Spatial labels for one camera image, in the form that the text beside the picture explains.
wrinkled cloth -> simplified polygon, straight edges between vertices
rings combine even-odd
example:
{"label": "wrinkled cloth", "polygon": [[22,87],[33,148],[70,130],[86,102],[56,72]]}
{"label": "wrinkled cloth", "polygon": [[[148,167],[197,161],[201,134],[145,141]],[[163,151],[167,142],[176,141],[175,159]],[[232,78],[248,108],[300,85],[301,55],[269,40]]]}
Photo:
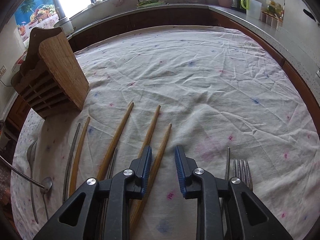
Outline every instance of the wrinkled cloth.
{"label": "wrinkled cloth", "polygon": [[[30,111],[13,165],[28,176],[26,151],[38,138],[33,178],[53,179],[45,196],[49,216],[62,205],[67,159],[76,127],[77,144],[87,116],[76,186],[99,166],[128,104],[134,107],[117,145],[114,173],[128,168],[140,151],[156,106],[160,115],[151,140],[153,158],[166,128],[172,131],[151,194],[132,239],[195,239],[196,200],[179,189],[174,148],[218,178],[224,177],[227,147],[247,159],[253,192],[295,240],[320,214],[319,137],[311,116],[281,67],[238,30],[205,26],[160,26],[118,35],[75,53],[90,85],[81,113],[42,120]],[[11,175],[13,217],[23,239],[46,223],[34,187]]]}

electrical outlet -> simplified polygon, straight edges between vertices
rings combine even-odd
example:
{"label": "electrical outlet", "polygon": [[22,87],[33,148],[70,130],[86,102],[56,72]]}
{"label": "electrical outlet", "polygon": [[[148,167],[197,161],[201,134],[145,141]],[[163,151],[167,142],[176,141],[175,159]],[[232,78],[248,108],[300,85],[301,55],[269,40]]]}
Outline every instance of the electrical outlet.
{"label": "electrical outlet", "polygon": [[2,77],[2,75],[4,74],[5,72],[5,66],[3,65],[2,68],[0,69],[0,78]]}

poster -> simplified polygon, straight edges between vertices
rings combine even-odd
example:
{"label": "poster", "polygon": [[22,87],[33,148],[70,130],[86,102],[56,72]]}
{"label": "poster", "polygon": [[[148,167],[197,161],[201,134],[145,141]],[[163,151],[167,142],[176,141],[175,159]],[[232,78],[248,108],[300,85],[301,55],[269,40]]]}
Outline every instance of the poster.
{"label": "poster", "polygon": [[29,38],[34,27],[53,28],[59,20],[53,0],[24,0],[14,16],[23,41]]}

dish rack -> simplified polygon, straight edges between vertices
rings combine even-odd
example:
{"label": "dish rack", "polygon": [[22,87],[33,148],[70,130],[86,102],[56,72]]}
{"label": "dish rack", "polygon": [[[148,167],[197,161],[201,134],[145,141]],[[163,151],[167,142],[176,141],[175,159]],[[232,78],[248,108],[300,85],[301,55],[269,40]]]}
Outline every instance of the dish rack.
{"label": "dish rack", "polygon": [[147,7],[152,7],[152,6],[159,6],[159,5],[164,5],[164,4],[168,4],[168,3],[166,3],[166,2],[149,3],[149,4],[145,4],[145,5],[140,5],[137,7],[137,9],[142,9],[142,8],[147,8]]}
{"label": "dish rack", "polygon": [[61,27],[30,33],[26,60],[12,77],[17,93],[42,118],[83,109],[89,83]]}

metal spoon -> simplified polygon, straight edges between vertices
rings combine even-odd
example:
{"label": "metal spoon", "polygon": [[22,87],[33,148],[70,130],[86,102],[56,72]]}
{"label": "metal spoon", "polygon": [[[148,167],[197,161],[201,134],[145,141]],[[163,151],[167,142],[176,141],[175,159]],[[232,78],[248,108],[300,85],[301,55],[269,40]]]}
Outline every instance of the metal spoon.
{"label": "metal spoon", "polygon": [[44,185],[44,189],[40,188],[40,193],[42,195],[42,199],[43,199],[43,202],[44,202],[45,214],[47,215],[47,220],[49,220],[47,203],[45,202],[44,195],[47,194],[50,191],[51,187],[52,187],[52,178],[51,177],[44,178],[41,181],[41,184]]}
{"label": "metal spoon", "polygon": [[[30,166],[30,178],[32,179],[32,166],[33,166],[33,162],[35,160],[35,150],[33,151],[33,149],[35,148],[34,145],[36,145],[38,140],[34,140],[28,150],[27,150],[27,159],[28,159],[28,163],[29,163],[29,166]],[[35,221],[37,222],[37,224],[39,224],[39,221],[38,221],[38,216],[37,216],[37,213],[36,213],[36,207],[35,207],[35,200],[34,200],[34,197],[33,197],[33,187],[32,187],[32,183],[30,182],[30,194],[31,194],[31,204],[32,204],[32,211],[33,211],[33,216],[35,217]]]}

